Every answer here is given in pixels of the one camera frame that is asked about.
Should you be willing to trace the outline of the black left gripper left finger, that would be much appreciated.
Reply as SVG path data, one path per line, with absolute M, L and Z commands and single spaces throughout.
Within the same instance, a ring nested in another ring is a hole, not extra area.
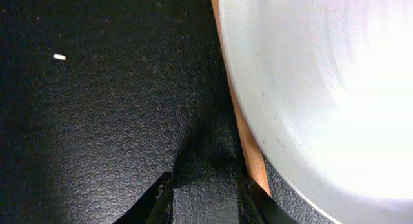
M 114 224 L 173 224 L 172 173 L 164 172 Z

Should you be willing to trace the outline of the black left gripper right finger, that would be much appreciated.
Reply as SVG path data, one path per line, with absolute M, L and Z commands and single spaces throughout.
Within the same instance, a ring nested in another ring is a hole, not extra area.
M 250 176 L 238 175 L 239 224 L 297 224 Z

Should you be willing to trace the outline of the wooden chopstick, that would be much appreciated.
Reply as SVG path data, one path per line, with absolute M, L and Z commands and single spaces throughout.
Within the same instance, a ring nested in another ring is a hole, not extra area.
M 221 33 L 221 21 L 219 15 L 219 0 L 211 0 L 212 9 L 214 13 L 214 19 L 216 22 L 216 28 L 219 36 L 220 47 L 223 55 L 223 60 L 225 64 L 225 72 L 227 75 L 228 86 L 230 90 L 230 96 L 234 108 L 234 114 L 236 117 L 237 122 L 237 129 L 239 133 L 239 138 L 241 141 L 241 146 L 243 149 L 243 156 L 245 159 L 245 165 L 248 170 L 248 174 L 254 179 L 257 184 L 269 195 L 270 187 L 268 184 L 267 172 L 265 168 L 265 160 L 263 157 L 263 153 L 259 148 L 258 143 L 256 142 L 254 136 L 252 135 L 248 123 L 242 113 L 242 110 L 239 106 L 239 102 L 237 97 L 234 93 L 233 85 L 231 82 L 230 73 L 228 70 L 228 64 L 226 60 L 226 56 L 224 53 L 224 45 L 223 45 L 223 38 Z

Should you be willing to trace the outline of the light grey plate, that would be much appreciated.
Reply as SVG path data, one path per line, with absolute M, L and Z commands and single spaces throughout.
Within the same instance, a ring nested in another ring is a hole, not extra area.
M 412 0 L 219 0 L 248 125 L 340 223 L 412 222 Z

